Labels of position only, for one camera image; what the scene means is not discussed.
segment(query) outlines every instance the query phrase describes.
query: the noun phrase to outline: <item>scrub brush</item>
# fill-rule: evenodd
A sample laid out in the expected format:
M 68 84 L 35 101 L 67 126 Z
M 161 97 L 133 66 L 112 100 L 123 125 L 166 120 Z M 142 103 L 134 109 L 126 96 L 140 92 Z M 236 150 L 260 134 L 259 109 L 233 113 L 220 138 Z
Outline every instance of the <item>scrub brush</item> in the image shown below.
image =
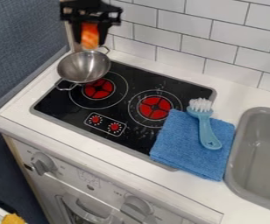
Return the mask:
M 213 114 L 211 109 L 212 101 L 206 99 L 196 99 L 189 102 L 187 112 L 197 118 L 200 122 L 200 141 L 203 147 L 209 150 L 219 150 L 222 148 L 221 142 L 214 135 L 210 125 L 210 117 Z

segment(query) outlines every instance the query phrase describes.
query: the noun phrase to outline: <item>silver pan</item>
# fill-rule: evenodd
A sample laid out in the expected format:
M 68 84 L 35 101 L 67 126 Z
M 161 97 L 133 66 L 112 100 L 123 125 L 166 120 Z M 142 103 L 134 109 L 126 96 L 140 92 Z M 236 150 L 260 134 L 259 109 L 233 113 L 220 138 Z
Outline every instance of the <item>silver pan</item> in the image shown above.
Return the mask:
M 58 65 L 57 71 L 62 78 L 55 86 L 59 90 L 72 90 L 78 85 L 97 81 L 101 79 L 110 70 L 111 62 L 106 54 L 97 51 L 83 51 L 69 54 L 62 59 Z M 59 83 L 62 81 L 70 81 L 74 83 L 70 88 L 60 88 Z

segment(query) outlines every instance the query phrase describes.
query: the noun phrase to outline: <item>yellow object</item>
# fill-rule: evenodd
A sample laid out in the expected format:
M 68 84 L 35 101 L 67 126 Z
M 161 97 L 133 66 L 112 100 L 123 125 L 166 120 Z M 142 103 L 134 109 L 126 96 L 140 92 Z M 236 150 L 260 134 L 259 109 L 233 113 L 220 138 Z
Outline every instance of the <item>yellow object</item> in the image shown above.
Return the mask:
M 25 224 L 25 221 L 17 216 L 15 213 L 7 214 L 1 224 Z

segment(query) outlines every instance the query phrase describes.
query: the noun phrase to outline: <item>blue sponge cloth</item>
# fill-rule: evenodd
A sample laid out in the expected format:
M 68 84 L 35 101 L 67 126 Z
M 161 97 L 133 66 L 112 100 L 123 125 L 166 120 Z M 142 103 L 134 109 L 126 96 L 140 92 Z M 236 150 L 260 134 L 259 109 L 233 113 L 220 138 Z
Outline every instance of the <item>blue sponge cloth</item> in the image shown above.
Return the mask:
M 210 123 L 213 132 L 223 144 L 220 150 L 208 150 L 201 145 L 198 119 L 186 112 L 172 109 L 150 151 L 150 158 L 204 179 L 221 181 L 235 127 L 213 118 Z

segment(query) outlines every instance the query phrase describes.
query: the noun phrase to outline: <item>white oven door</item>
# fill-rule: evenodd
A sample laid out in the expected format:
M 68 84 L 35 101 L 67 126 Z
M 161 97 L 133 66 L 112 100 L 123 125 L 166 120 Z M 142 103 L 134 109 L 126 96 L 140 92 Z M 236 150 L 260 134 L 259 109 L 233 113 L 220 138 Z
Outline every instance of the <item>white oven door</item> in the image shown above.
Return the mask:
M 139 224 L 119 208 L 61 181 L 29 171 L 53 224 Z
M 70 193 L 56 196 L 68 224 L 126 224 L 116 209 L 87 195 L 79 198 Z

